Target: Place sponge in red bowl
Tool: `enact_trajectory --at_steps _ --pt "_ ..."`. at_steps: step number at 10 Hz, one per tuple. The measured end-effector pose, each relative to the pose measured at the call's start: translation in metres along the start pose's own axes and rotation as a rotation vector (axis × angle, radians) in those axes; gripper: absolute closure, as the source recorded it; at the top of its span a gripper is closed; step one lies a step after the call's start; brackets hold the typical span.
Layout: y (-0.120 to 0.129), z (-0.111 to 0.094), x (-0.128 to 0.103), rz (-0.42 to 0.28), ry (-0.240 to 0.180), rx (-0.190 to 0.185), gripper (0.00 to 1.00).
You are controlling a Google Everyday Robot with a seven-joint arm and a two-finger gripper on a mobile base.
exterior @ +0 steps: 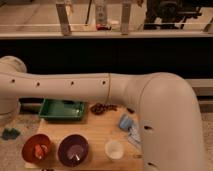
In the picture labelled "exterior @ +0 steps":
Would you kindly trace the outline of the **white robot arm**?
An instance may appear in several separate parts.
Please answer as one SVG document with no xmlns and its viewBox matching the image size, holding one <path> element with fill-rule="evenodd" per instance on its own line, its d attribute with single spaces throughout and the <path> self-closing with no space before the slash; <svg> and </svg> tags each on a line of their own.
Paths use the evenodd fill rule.
<svg viewBox="0 0 213 171">
<path fill-rule="evenodd" d="M 0 115 L 15 112 L 21 98 L 126 106 L 139 117 L 144 171 L 206 171 L 199 103 L 178 75 L 36 75 L 19 58 L 0 57 Z"/>
</svg>

